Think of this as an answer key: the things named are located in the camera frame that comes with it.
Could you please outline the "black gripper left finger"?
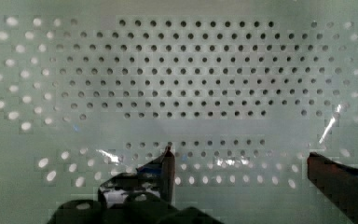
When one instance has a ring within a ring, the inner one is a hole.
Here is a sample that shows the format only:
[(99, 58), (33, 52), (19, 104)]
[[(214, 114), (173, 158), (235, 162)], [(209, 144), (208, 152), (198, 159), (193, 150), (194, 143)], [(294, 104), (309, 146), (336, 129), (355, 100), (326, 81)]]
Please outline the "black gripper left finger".
[(165, 202), (172, 201), (175, 157), (166, 146), (157, 158), (138, 167), (135, 173), (120, 173), (98, 187), (98, 201), (105, 208), (124, 203), (135, 192), (149, 192)]

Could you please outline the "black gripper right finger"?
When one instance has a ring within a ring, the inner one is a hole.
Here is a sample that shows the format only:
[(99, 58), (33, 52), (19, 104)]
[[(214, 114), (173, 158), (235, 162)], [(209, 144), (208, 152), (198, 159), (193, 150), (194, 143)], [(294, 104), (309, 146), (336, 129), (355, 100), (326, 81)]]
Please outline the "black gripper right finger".
[(308, 180), (354, 224), (358, 224), (358, 168), (316, 152), (307, 158)]

